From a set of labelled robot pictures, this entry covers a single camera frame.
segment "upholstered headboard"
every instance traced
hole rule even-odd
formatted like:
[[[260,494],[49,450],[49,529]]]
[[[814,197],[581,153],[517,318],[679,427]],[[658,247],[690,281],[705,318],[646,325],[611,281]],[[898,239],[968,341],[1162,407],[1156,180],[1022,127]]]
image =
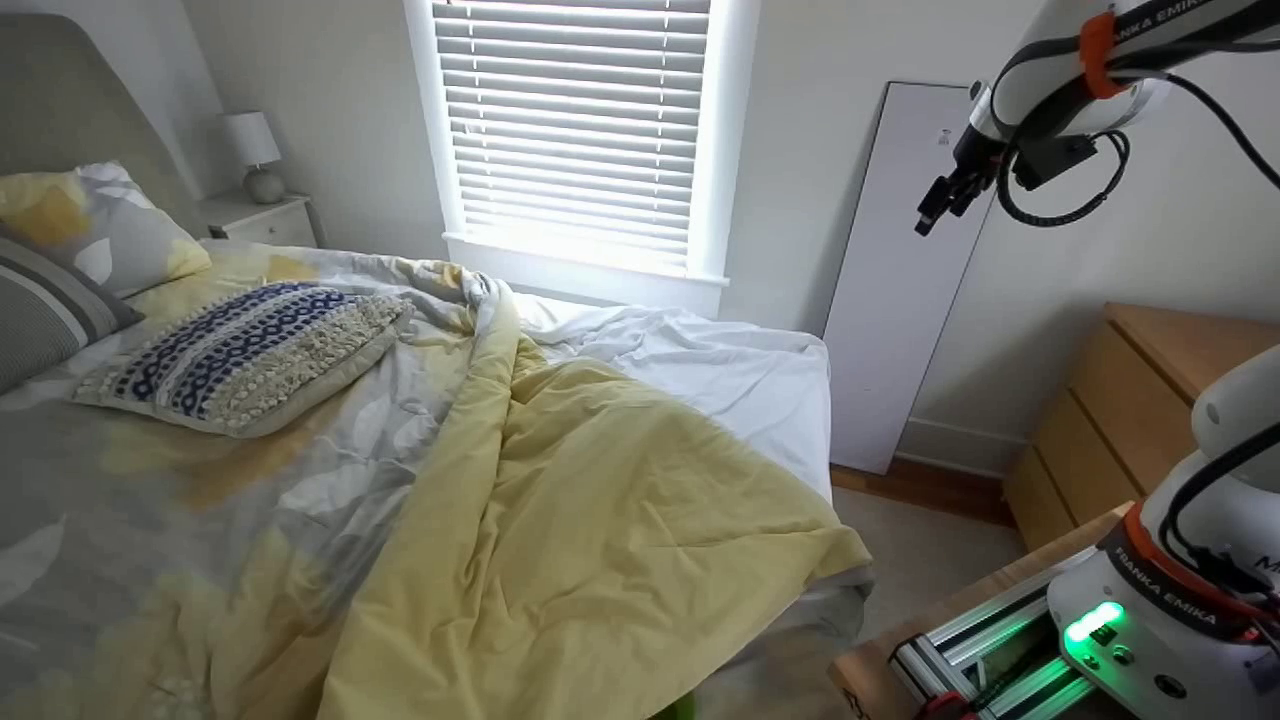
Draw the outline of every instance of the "upholstered headboard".
[[[121,161],[185,227],[196,224],[158,135],[111,65],[65,16],[0,16],[0,172]]]

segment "white wall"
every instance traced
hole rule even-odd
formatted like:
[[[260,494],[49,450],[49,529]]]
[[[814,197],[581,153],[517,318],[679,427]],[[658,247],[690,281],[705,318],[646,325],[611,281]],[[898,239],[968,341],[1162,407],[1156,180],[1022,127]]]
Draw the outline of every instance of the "white wall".
[[[444,255],[403,0],[188,0],[228,109],[272,116],[323,245]]]
[[[403,0],[188,10],[228,109],[272,113],[286,178],[316,197],[333,245],[444,255]],[[725,314],[820,332],[883,80],[982,80],[1034,10],[762,0]],[[1280,60],[1191,68],[1270,157],[1277,72]],[[1280,197],[1179,98],[1133,135],[1133,178],[1097,219],[1030,234],[990,212],[919,387],[907,457],[1000,474],[1104,302],[1280,321]],[[1099,172],[1071,172],[1038,207],[1068,207]]]
[[[1030,14],[1022,0],[762,5],[729,318],[825,329],[883,80],[990,75]],[[1280,60],[1191,68],[1280,161],[1277,72]],[[1280,321],[1280,197],[1175,94],[1143,113],[1133,141],[1133,172],[1099,215],[1030,234],[990,212],[905,457],[1000,474],[1104,302]],[[1034,207],[1071,207],[1099,189],[1099,172],[1104,161],[1071,172]]]
[[[215,126],[223,105],[181,0],[0,0],[0,14],[70,16],[151,122],[192,197],[234,180]]]

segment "mattress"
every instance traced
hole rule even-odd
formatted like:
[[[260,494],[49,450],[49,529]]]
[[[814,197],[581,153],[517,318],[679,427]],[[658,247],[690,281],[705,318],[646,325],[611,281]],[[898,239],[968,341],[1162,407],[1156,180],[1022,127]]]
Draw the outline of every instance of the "mattress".
[[[587,309],[533,292],[517,298],[517,314],[553,360],[602,360],[711,415],[737,442],[783,463],[804,488],[830,499],[825,341],[737,321]]]

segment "yellow duvet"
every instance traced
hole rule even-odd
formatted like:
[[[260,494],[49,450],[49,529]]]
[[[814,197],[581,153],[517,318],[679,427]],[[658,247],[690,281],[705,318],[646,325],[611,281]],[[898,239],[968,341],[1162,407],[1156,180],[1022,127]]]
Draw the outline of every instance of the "yellow duvet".
[[[0,398],[0,573],[26,577],[0,592],[0,716],[642,720],[867,563],[711,419],[539,363],[492,281],[215,255],[141,309],[383,286],[411,302],[399,348],[252,443],[58,401],[136,337]]]

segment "patterned pillow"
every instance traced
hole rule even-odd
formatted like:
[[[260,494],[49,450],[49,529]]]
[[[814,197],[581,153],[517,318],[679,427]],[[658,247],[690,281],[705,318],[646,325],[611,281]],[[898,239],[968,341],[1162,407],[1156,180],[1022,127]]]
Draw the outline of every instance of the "patterned pillow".
[[[399,302],[337,286],[262,286],[89,373],[80,404],[215,438],[266,438],[361,379],[393,343]]]
[[[136,321],[141,314],[89,278],[0,236],[0,394]]]
[[[111,298],[206,267],[206,252],[121,165],[0,178],[0,234],[80,267]]]

